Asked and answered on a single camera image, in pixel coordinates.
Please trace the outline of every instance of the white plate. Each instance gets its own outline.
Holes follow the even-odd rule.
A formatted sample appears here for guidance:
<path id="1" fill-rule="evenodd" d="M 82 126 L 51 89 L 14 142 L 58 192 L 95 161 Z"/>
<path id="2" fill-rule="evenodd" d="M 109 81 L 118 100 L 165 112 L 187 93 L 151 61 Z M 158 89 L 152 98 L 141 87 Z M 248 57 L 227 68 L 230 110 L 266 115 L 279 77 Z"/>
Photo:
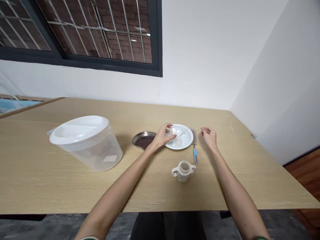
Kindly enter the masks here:
<path id="1" fill-rule="evenodd" d="M 180 150 L 189 147 L 193 141 L 192 131 L 189 128 L 188 130 L 186 130 L 187 127 L 181 124 L 174 124 L 172 128 L 175 128 L 177 130 L 177 136 L 173 140 L 168 142 L 166 147 L 173 150 Z"/>

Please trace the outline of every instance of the white lid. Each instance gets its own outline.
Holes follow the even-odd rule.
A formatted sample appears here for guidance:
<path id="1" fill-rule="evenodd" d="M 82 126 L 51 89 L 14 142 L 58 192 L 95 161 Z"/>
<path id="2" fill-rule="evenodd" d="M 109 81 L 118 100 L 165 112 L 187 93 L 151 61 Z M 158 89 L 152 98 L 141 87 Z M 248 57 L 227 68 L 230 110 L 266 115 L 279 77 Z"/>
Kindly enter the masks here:
<path id="1" fill-rule="evenodd" d="M 57 127 L 50 135 L 50 142 L 55 145 L 80 142 L 98 134 L 108 124 L 109 120 L 100 116 L 76 118 Z"/>

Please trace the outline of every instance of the white wall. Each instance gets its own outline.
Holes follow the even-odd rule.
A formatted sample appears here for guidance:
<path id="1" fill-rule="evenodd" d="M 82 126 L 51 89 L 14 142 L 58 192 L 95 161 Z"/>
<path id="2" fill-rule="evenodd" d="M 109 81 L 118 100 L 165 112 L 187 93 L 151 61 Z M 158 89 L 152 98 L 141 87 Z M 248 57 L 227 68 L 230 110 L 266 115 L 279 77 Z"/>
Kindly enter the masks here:
<path id="1" fill-rule="evenodd" d="M 320 2 L 290 0 L 231 112 L 281 163 L 320 145 Z"/>
<path id="2" fill-rule="evenodd" d="M 162 1 L 163 78 L 0 61 L 20 91 L 0 81 L 29 96 L 229 110 L 287 1 Z"/>

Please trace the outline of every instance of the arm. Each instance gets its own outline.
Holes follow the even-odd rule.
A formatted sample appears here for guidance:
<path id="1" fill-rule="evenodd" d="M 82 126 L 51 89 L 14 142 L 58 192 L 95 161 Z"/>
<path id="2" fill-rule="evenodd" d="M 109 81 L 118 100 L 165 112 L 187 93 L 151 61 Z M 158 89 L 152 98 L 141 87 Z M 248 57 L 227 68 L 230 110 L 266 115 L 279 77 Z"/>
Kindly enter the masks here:
<path id="1" fill-rule="evenodd" d="M 202 127 L 200 134 L 211 152 L 218 171 L 228 208 L 243 239 L 255 237 L 270 239 L 259 211 L 248 192 L 233 175 L 217 147 L 216 132 L 210 127 Z"/>
<path id="2" fill-rule="evenodd" d="M 134 186 L 138 182 L 142 172 L 145 170 L 150 157 L 161 146 L 167 144 L 167 142 L 177 136 L 167 136 L 166 128 L 171 128 L 171 126 L 172 124 L 170 123 L 164 124 L 147 149 L 102 195 L 83 222 L 75 240 L 88 236 L 96 237 L 100 240 L 106 238 L 114 220 L 124 208 Z"/>

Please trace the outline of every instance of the metal tray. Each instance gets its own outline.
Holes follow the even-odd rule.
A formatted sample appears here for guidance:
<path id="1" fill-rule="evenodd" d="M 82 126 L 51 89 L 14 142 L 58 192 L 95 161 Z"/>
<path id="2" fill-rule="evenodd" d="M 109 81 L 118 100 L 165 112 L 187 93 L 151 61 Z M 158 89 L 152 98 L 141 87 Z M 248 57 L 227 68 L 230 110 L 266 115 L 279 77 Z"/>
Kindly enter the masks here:
<path id="1" fill-rule="evenodd" d="M 150 145 L 150 143 L 152 143 L 155 136 L 156 136 L 156 133 L 154 132 L 150 132 L 150 131 L 140 132 L 133 137 L 132 144 L 138 148 L 146 150 L 147 147 Z M 162 148 L 163 146 L 159 148 L 155 153 L 159 152 Z"/>

